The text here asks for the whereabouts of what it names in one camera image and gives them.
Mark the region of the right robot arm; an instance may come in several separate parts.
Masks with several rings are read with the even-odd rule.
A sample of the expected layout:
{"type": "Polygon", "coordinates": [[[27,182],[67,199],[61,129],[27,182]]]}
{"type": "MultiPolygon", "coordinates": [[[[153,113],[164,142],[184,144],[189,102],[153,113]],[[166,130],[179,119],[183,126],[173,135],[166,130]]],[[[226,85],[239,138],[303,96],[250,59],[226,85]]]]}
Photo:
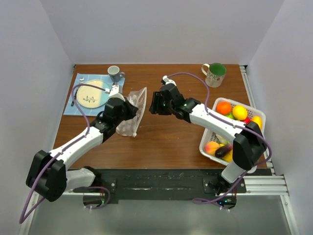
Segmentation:
{"type": "Polygon", "coordinates": [[[232,143],[233,159],[218,180],[218,187],[223,192],[230,192],[235,187],[237,178],[251,170],[261,155],[269,149],[258,124],[228,119],[194,98],[184,98],[177,86],[171,83],[153,92],[149,112],[174,115],[178,119],[211,130],[232,143]]]}

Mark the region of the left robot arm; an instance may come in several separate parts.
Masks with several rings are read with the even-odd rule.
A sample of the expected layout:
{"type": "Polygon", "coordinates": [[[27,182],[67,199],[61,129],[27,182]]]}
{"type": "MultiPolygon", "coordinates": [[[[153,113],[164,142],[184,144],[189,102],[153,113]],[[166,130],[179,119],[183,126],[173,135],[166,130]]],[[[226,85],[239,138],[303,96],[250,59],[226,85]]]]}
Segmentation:
{"type": "Polygon", "coordinates": [[[137,111],[127,99],[110,98],[104,110],[81,134],[50,152],[41,150],[35,154],[26,185],[50,202],[74,188],[98,191],[101,180],[92,170],[83,168],[70,174],[67,171],[85,153],[110,138],[121,122],[133,119],[137,111]]]}

